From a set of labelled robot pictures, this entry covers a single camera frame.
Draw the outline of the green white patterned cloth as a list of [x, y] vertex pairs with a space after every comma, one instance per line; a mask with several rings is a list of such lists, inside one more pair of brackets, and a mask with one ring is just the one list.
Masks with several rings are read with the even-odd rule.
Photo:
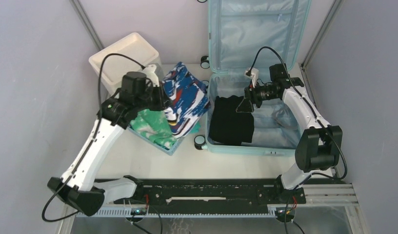
[[130, 121], [129, 127], [148, 138], [151, 142], [170, 148], [175, 142], [164, 112], [143, 110]]

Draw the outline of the black garment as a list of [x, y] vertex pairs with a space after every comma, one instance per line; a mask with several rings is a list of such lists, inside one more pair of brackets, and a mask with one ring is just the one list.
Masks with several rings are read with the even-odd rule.
[[254, 117], [236, 111], [242, 101], [243, 96], [216, 97], [209, 127], [209, 137], [214, 142], [229, 146], [252, 142]]

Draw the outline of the dark blue patterned clothing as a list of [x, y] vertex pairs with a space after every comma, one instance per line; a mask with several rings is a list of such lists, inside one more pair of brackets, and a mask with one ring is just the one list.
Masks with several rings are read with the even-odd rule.
[[174, 138], [185, 137], [210, 108], [206, 85], [179, 62], [164, 77], [162, 87], [170, 100], [164, 113], [171, 133]]

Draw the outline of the white three-drawer storage cabinet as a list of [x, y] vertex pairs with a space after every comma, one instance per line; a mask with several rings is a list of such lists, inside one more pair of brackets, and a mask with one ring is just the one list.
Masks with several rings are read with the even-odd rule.
[[[152, 63], [162, 65], [159, 52], [139, 33], [133, 32], [89, 58], [89, 63], [96, 74], [99, 74], [103, 59], [111, 53], [126, 55], [146, 66]], [[123, 75], [129, 71], [140, 71], [136, 63], [120, 57], [109, 57], [102, 69], [101, 82], [109, 94], [113, 94], [121, 87]]]

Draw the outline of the light blue perforated plastic basket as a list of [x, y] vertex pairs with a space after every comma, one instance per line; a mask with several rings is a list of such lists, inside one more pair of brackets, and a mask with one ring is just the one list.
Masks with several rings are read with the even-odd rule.
[[136, 136], [138, 136], [139, 138], [143, 139], [145, 142], [149, 143], [150, 145], [156, 147], [157, 149], [161, 150], [162, 152], [166, 153], [169, 156], [172, 156], [175, 151], [177, 150], [177, 148], [181, 145], [181, 143], [183, 142], [184, 138], [178, 138], [176, 140], [176, 142], [170, 147], [170, 148], [166, 148], [162, 145], [156, 144], [151, 142], [148, 138], [142, 136], [141, 134], [139, 134], [138, 132], [136, 132], [135, 130], [133, 130], [131, 127], [127, 128], [128, 131], [132, 132], [133, 134], [135, 134]]

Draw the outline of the light blue hard-shell suitcase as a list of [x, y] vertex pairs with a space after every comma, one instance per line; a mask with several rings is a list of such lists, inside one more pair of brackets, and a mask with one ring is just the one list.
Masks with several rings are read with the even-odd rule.
[[[259, 71], [260, 83], [270, 82], [269, 67], [296, 64], [311, 2], [309, 0], [208, 1], [208, 58], [212, 75], [208, 97], [242, 97], [250, 83], [245, 71]], [[224, 145], [210, 137], [213, 111], [205, 115], [208, 150], [216, 154], [291, 157], [300, 139], [298, 124], [280, 99], [264, 101], [253, 112], [251, 143]]]

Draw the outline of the teal garment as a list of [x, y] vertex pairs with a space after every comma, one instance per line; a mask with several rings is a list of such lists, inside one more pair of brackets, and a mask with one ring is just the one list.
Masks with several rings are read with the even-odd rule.
[[198, 132], [200, 131], [200, 129], [201, 129], [201, 124], [200, 124], [200, 122], [198, 121], [198, 122], [190, 129], [189, 134], [196, 134], [196, 133], [198, 133]]

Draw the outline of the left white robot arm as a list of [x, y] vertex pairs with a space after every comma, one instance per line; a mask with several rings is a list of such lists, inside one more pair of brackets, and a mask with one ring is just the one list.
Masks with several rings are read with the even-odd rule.
[[114, 142], [138, 112], [161, 111], [170, 105], [162, 81], [164, 75], [144, 69], [128, 72], [122, 85], [100, 106], [94, 127], [72, 165], [61, 177], [52, 177], [47, 186], [62, 202], [86, 216], [93, 216], [106, 203], [127, 198], [144, 199], [141, 181], [125, 175], [120, 179], [95, 182], [96, 175]]

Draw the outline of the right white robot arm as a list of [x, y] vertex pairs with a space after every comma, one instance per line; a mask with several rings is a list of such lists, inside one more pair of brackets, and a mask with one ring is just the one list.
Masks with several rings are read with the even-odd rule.
[[317, 175], [338, 165], [342, 141], [342, 129], [331, 125], [316, 109], [310, 100], [304, 82], [291, 77], [282, 64], [269, 68], [271, 81], [259, 84], [259, 71], [248, 68], [244, 75], [250, 79], [244, 88], [244, 99], [237, 112], [253, 112], [264, 101], [280, 99], [294, 115], [300, 140], [295, 149], [295, 163], [279, 176], [280, 186], [274, 189], [278, 202], [286, 203], [297, 189], [312, 175]]

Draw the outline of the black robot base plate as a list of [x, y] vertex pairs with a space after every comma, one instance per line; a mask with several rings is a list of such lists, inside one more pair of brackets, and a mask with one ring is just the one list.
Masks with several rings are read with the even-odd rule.
[[272, 178], [142, 179], [131, 198], [114, 204], [141, 204], [161, 215], [265, 215], [269, 205], [306, 204], [302, 188], [286, 191]]

